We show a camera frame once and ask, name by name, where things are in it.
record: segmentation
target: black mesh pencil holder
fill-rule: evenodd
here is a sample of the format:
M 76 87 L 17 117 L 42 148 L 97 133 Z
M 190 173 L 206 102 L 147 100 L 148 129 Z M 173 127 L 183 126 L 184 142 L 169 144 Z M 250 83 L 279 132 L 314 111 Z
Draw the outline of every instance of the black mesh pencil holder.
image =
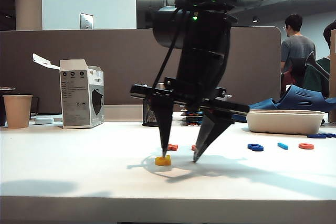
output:
M 142 126 L 157 127 L 156 117 L 151 110 L 149 101 L 147 99 L 142 100 Z

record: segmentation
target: person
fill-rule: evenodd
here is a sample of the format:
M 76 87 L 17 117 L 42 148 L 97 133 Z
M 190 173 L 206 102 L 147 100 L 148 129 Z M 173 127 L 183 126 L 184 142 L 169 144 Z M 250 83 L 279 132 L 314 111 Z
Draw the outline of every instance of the person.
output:
M 283 29 L 288 38 L 281 43 L 281 95 L 288 84 L 302 87 L 305 61 L 312 51 L 316 55 L 314 42 L 300 32 L 302 20 L 298 14 L 291 14 L 285 19 Z
M 298 14 L 291 14 L 285 19 L 283 28 L 288 38 L 281 43 L 282 72 L 290 69 L 292 59 L 306 59 L 312 51 L 316 55 L 314 42 L 300 32 L 302 20 L 302 16 Z
M 330 23 L 323 31 L 323 36 L 330 49 L 331 30 L 336 29 L 336 20 Z M 325 71 L 330 73 L 330 54 L 316 61 Z M 320 74 L 314 67 L 308 66 L 303 79 L 304 89 L 319 91 L 324 97 L 329 96 L 329 81 Z

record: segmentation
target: cardboard box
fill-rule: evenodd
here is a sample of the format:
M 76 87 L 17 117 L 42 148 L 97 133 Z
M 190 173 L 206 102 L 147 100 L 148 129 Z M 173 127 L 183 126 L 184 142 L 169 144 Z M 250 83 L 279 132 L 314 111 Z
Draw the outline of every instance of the cardboard box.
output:
M 61 60 L 60 67 L 33 54 L 34 62 L 59 70 L 63 128 L 91 128 L 104 122 L 104 75 L 83 59 Z

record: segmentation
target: white plastic tray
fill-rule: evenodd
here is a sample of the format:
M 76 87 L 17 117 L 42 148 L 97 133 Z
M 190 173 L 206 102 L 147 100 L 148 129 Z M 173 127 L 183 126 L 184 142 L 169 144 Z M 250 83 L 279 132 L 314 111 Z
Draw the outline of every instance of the white plastic tray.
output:
M 323 116 L 311 110 L 250 110 L 246 120 L 253 132 L 308 135 L 318 133 Z

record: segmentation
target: blue plastic object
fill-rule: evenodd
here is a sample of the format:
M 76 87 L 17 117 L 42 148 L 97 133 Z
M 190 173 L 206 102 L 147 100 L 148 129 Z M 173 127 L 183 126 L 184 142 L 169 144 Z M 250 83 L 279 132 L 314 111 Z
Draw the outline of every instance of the blue plastic object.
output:
M 288 150 L 288 145 L 286 145 L 286 144 L 278 143 L 278 146 L 280 148 L 283 148 L 284 150 Z
M 327 138 L 326 135 L 324 134 L 310 134 L 310 135 L 307 135 L 308 138 Z
M 321 92 L 291 85 L 278 102 L 270 98 L 251 104 L 249 107 L 258 110 L 317 110 L 329 112 L 336 109 L 336 98 L 325 99 Z M 233 115 L 232 118 L 238 122 L 246 123 L 245 116 Z
M 336 134 L 333 133 L 318 133 L 318 134 L 311 134 L 307 135 L 309 138 L 332 138 L 336 137 Z
M 329 133 L 321 133 L 321 135 L 325 135 L 327 138 L 332 138 L 332 135 Z
M 264 147 L 260 144 L 248 144 L 247 148 L 254 152 L 262 152 L 264 150 Z

